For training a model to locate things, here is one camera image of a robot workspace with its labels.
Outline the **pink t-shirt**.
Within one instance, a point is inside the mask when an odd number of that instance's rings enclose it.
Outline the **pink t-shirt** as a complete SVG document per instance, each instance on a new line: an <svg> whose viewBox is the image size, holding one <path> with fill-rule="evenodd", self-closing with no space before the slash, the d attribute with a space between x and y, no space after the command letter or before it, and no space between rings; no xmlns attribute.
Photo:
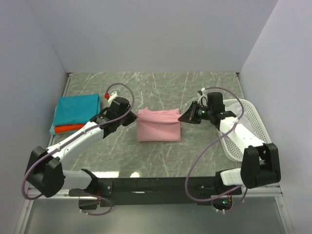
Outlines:
<svg viewBox="0 0 312 234"><path fill-rule="evenodd" d="M163 111L140 109L136 119L139 142L180 142L181 114L178 108Z"/></svg>

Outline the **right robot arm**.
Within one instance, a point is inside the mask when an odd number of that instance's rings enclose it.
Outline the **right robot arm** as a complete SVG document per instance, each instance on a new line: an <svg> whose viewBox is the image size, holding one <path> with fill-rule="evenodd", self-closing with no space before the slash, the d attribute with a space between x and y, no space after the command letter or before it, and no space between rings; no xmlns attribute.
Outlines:
<svg viewBox="0 0 312 234"><path fill-rule="evenodd" d="M225 109L220 92L207 94L207 103L193 101L189 109L178 119L180 122L200 124L208 120L221 133L228 136L242 153L240 168L222 171L214 182L214 190L224 195L232 185L248 189L278 183L281 180L278 148L256 137L238 117Z"/></svg>

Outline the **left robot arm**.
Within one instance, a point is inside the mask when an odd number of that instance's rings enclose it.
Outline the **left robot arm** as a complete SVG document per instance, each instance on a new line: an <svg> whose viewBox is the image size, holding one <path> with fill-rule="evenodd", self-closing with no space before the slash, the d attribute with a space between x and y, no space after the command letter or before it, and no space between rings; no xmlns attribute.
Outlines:
<svg viewBox="0 0 312 234"><path fill-rule="evenodd" d="M134 101L115 97L109 107L93 116L80 130L46 149L38 146L31 152L23 182L29 182L40 195L53 197L62 189L80 189L91 196L98 191L98 177L87 169L66 171L63 165L91 144L114 133L119 126L136 120Z"/></svg>

